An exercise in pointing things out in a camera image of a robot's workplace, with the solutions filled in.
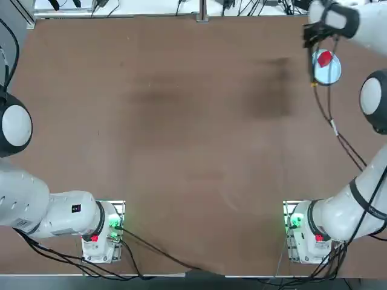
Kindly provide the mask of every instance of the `wooden tabletop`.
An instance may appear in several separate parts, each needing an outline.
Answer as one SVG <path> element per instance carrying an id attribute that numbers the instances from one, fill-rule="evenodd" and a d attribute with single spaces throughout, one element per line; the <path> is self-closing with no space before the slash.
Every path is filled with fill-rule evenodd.
<path id="1" fill-rule="evenodd" d="M 11 160 L 53 193 L 124 199 L 125 227 L 180 260 L 219 274 L 273 276 L 285 239 L 282 201 L 327 198 L 358 174 L 314 102 L 306 21 L 39 21 L 13 85 L 34 135 Z M 337 55 L 333 115 L 369 161 L 384 138 L 363 118 L 359 89 L 387 61 L 345 40 Z M 0 234 L 1 273 L 79 273 L 39 257 L 8 228 Z M 143 273 L 184 271 L 126 240 Z M 82 252 L 75 237 L 43 243 Z M 386 279 L 384 249 L 356 240 L 340 275 Z M 134 274 L 128 255 L 108 268 Z M 312 269 L 284 251 L 280 275 Z"/>

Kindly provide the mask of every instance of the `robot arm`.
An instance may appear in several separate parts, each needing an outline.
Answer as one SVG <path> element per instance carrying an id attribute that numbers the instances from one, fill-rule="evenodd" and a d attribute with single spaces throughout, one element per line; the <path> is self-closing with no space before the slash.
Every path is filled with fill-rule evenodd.
<path id="1" fill-rule="evenodd" d="M 308 29 L 324 28 L 332 34 L 387 56 L 387 4 L 344 6 L 317 0 L 310 5 Z M 372 73 L 360 90 L 360 107 L 374 130 L 387 134 L 387 70 Z M 387 166 L 387 145 L 383 146 L 366 169 L 336 196 L 316 201 L 302 201 L 294 215 L 301 222 L 293 226 L 301 263 L 320 263 L 330 252 L 331 241 L 348 241 L 366 210 L 355 236 L 359 238 L 383 229 L 387 220 L 387 186 L 383 182 L 371 206 L 369 200 Z"/>
<path id="2" fill-rule="evenodd" d="M 0 87 L 0 225 L 32 238 L 79 235 L 86 259 L 112 262 L 120 256 L 113 226 L 122 226 L 122 220 L 110 202 L 97 202 L 89 192 L 51 194 L 42 180 L 5 161 L 24 150 L 31 136 L 27 108 Z"/>
<path id="3" fill-rule="evenodd" d="M 328 0 L 315 0 L 309 7 L 309 22 L 317 23 Z M 387 3 L 357 5 L 355 0 L 338 0 L 327 10 L 324 26 L 367 49 L 387 56 Z"/>

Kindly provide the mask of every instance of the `cable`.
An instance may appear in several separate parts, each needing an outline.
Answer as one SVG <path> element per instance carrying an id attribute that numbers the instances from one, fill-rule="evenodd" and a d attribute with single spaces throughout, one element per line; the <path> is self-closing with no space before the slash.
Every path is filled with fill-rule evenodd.
<path id="1" fill-rule="evenodd" d="M 261 15 L 261 12 L 262 12 L 262 10 L 263 10 L 264 7 L 265 7 L 266 2 L 267 2 L 267 0 L 264 0 L 264 3 L 263 3 L 263 5 L 262 5 L 262 8 L 261 8 L 260 11 L 258 12 L 258 15 L 257 15 L 257 16 Z"/>
<path id="2" fill-rule="evenodd" d="M 132 263 L 133 263 L 133 267 L 138 275 L 138 277 L 141 279 L 141 280 L 150 280 L 150 279 L 153 279 L 154 277 L 144 277 L 143 274 L 141 274 L 140 270 L 138 269 L 138 266 L 135 262 L 135 259 L 134 259 L 134 255 L 133 255 L 133 252 L 132 250 L 130 249 L 129 245 L 124 241 L 124 240 L 121 240 L 120 242 L 129 252 L 129 255 L 131 256 L 131 259 L 132 259 Z"/>
<path id="3" fill-rule="evenodd" d="M 257 0 L 255 4 L 253 5 L 253 8 L 250 10 L 250 12 L 247 14 L 247 16 L 253 16 L 255 13 L 255 10 L 258 7 L 258 4 L 261 2 L 261 0 Z"/>
<path id="4" fill-rule="evenodd" d="M 177 14 L 179 13 L 179 8 L 180 8 L 180 4 L 183 2 L 183 0 L 179 0 L 178 3 L 177 3 L 177 9 L 176 9 L 176 14 L 175 16 L 177 16 Z"/>
<path id="5" fill-rule="evenodd" d="M 334 44 L 334 48 L 333 48 L 333 54 L 335 54 L 336 52 L 336 49 L 337 49 L 337 44 L 338 44 L 338 41 L 339 39 L 336 38 L 335 39 L 335 44 Z M 313 65 L 315 66 L 316 65 L 316 62 L 317 62 L 317 54 L 318 54 L 318 51 L 319 51 L 319 45 L 320 43 L 318 44 L 317 46 L 317 49 L 316 49 L 316 52 L 315 52 L 315 60 L 313 62 Z M 328 71 L 329 71 L 329 76 L 328 76 L 328 83 L 330 83 L 330 68 L 331 68 L 331 64 L 332 62 L 330 63 L 330 67 L 328 68 Z M 331 91 L 330 91 L 330 87 L 331 85 L 329 84 L 328 85 L 328 96 L 327 96 L 327 103 L 328 103 L 328 115 L 325 113 L 325 110 L 323 109 L 322 107 L 322 104 L 321 104 L 321 101 L 320 101 L 320 97 L 319 97 L 319 94 L 317 92 L 317 88 L 316 86 L 313 86 L 313 92 L 314 92 L 314 97 L 316 99 L 316 103 L 319 107 L 319 110 L 323 116 L 323 118 L 325 119 L 325 121 L 330 125 L 330 127 L 332 127 L 335 131 L 335 134 L 336 134 L 336 137 L 337 139 L 339 140 L 339 143 L 340 145 L 343 147 L 344 151 L 346 152 L 346 154 L 351 158 L 351 160 L 353 161 L 353 163 L 356 165 L 356 167 L 360 170 L 360 171 L 363 171 L 363 168 L 362 166 L 366 167 L 367 166 L 367 163 L 364 161 L 364 159 L 360 156 L 360 154 L 357 153 L 357 151 L 355 150 L 355 148 L 353 148 L 353 146 L 350 144 L 350 142 L 337 130 L 336 128 L 336 125 L 334 124 L 334 120 L 332 118 L 332 112 L 331 112 Z M 360 163 L 362 165 L 360 165 L 355 159 L 354 157 L 352 156 L 351 152 L 353 154 L 355 154 L 355 156 L 357 157 L 357 159 L 360 161 Z"/>
<path id="6" fill-rule="evenodd" d="M 376 240 L 381 240 L 382 242 L 387 242 L 387 239 L 384 239 L 384 238 L 378 237 L 378 236 L 374 236 L 373 234 L 369 234 L 368 236 L 372 237 L 372 238 L 374 238 Z"/>
<path id="7" fill-rule="evenodd" d="M 120 7 L 120 0 L 117 0 L 117 1 L 118 1 L 117 6 L 113 10 L 110 11 L 110 13 L 107 15 L 106 18 L 109 18 L 110 15 L 112 15 L 112 13 L 115 12 Z"/>
<path id="8" fill-rule="evenodd" d="M 99 266 L 99 265 L 97 265 L 97 264 L 95 264 L 95 263 L 92 263 L 92 262 L 90 262 L 90 261 L 87 261 L 87 260 L 86 260 L 85 258 L 83 258 L 83 257 L 81 258 L 81 257 L 76 257 L 76 256 L 67 255 L 67 254 L 62 254 L 62 253 L 59 253 L 59 252 L 57 252 L 57 251 L 55 251 L 55 250 L 52 250 L 52 249 L 50 249 L 50 248 L 46 248 L 46 247 L 40 245 L 37 241 L 35 241 L 35 240 L 33 240 L 32 238 L 28 237 L 23 231 L 18 230 L 18 229 L 15 229 L 15 228 L 14 228 L 14 230 L 15 230 L 15 231 L 16 231 L 16 232 L 17 232 L 17 233 L 18 233 L 18 234 L 26 241 L 26 243 L 27 243 L 33 250 L 40 249 L 40 250 L 42 250 L 42 251 L 45 251 L 45 252 L 54 254 L 54 255 L 56 255 L 56 256 L 59 256 L 60 258 L 62 258 L 62 259 L 64 259 L 64 260 L 59 260 L 59 259 L 57 259 L 57 258 L 55 258 L 55 257 L 49 256 L 49 255 L 46 255 L 46 254 L 43 254 L 42 252 L 40 252 L 40 251 L 38 251 L 38 250 L 35 251 L 35 252 L 37 252 L 38 254 L 41 254 L 42 256 L 44 256 L 44 257 L 46 257 L 46 258 L 48 258 L 48 259 L 52 259 L 52 260 L 55 260 L 55 261 L 61 262 L 61 263 L 68 263 L 68 264 L 70 264 L 70 265 L 76 266 L 77 268 L 81 267 L 81 271 L 82 271 L 82 272 L 85 272 L 85 269 L 87 269 L 88 271 L 95 273 L 98 277 L 102 277 L 102 278 L 108 279 L 108 280 L 129 281 L 129 280 L 132 280 L 132 279 L 134 279 L 134 278 L 137 278 L 137 276 L 136 276 L 136 277 L 129 277 L 129 278 L 126 278 L 126 277 L 121 276 L 121 275 L 118 275 L 118 274 L 116 274 L 116 273 L 114 273 L 114 272 L 108 271 L 108 270 L 102 268 L 101 266 Z M 106 273 L 108 273 L 108 274 L 110 274 L 110 275 L 115 276 L 116 278 L 103 276 L 103 275 L 101 275 L 101 274 L 95 272 L 95 270 L 92 270 L 91 268 L 89 268 L 89 267 L 87 267 L 87 266 L 85 266 L 85 265 L 76 264 L 76 263 L 70 261 L 69 259 L 75 259 L 75 260 L 79 260 L 79 261 L 81 261 L 81 262 L 85 262 L 85 263 L 87 263 L 87 264 L 89 264 L 89 265 L 91 265 L 91 266 L 96 267 L 97 269 L 99 269 L 99 270 L 101 270 L 101 271 L 103 271 L 103 272 L 106 272 Z"/>
<path id="9" fill-rule="evenodd" d="M 242 9 L 242 11 L 240 11 L 241 7 L 239 7 L 239 12 L 238 12 L 238 15 L 237 15 L 237 16 L 240 16 L 240 15 L 244 12 L 244 10 L 246 10 L 247 7 L 248 7 L 251 3 L 253 3 L 253 7 L 254 7 L 254 4 L 255 4 L 255 3 L 253 2 L 253 0 L 249 0 L 249 3 L 247 3 L 247 5 Z"/>
<path id="10" fill-rule="evenodd" d="M 124 229 L 123 227 L 114 227 L 116 230 L 121 230 L 121 231 L 124 231 L 125 233 L 127 234 L 130 234 L 132 237 L 134 237 L 135 239 L 139 240 L 141 243 L 147 245 L 148 247 L 152 248 L 153 250 L 155 250 L 156 252 L 158 252 L 159 254 L 167 257 L 168 259 L 174 261 L 175 263 L 178 263 L 179 265 L 181 266 L 184 266 L 186 268 L 189 268 L 189 269 L 192 269 L 192 270 L 202 270 L 201 268 L 197 267 L 197 266 L 192 266 L 190 264 L 187 264 L 187 263 L 184 263 L 178 259 L 176 259 L 175 257 L 172 257 L 170 254 L 160 250 L 159 248 L 157 248 L 156 246 L 153 246 L 151 243 L 145 241 L 144 239 L 142 239 L 141 237 L 138 237 L 137 235 L 135 235 L 134 233 Z"/>
<path id="11" fill-rule="evenodd" d="M 67 3 L 68 0 L 66 0 L 62 5 L 60 5 L 59 7 L 63 7 L 66 3 Z"/>
<path id="12" fill-rule="evenodd" d="M 9 74 L 10 74 L 10 66 L 8 64 L 8 60 L 7 60 L 7 56 L 5 55 L 5 51 L 2 49 L 1 45 L 0 45 L 0 53 L 2 55 L 2 58 L 4 59 L 4 67 L 5 67 L 5 73 L 4 73 L 4 84 L 5 82 L 8 80 L 9 78 Z"/>
<path id="13" fill-rule="evenodd" d="M 349 290 L 352 290 L 352 287 L 351 287 L 351 285 L 348 283 L 348 281 L 346 280 L 346 278 L 343 278 L 343 280 L 344 280 L 345 284 L 348 286 L 348 289 L 349 289 Z"/>
<path id="14" fill-rule="evenodd" d="M 19 62 L 20 46 L 19 46 L 18 39 L 16 38 L 16 36 L 15 36 L 15 34 L 13 33 L 13 31 L 11 30 L 11 28 L 9 28 L 9 26 L 8 26 L 1 18 L 0 18 L 0 23 L 5 27 L 5 29 L 8 30 L 8 32 L 11 34 L 12 39 L 13 39 L 13 41 L 14 41 L 14 43 L 15 43 L 15 47 L 16 47 L 15 61 L 13 62 L 12 69 L 11 69 L 11 71 L 9 72 L 8 79 L 4 82 L 4 86 L 3 86 L 3 91 L 4 91 L 4 92 L 7 92 L 8 86 L 9 86 L 11 80 L 12 80 L 13 75 L 15 74 L 15 70 L 16 70 L 16 67 L 17 67 L 18 62 Z"/>

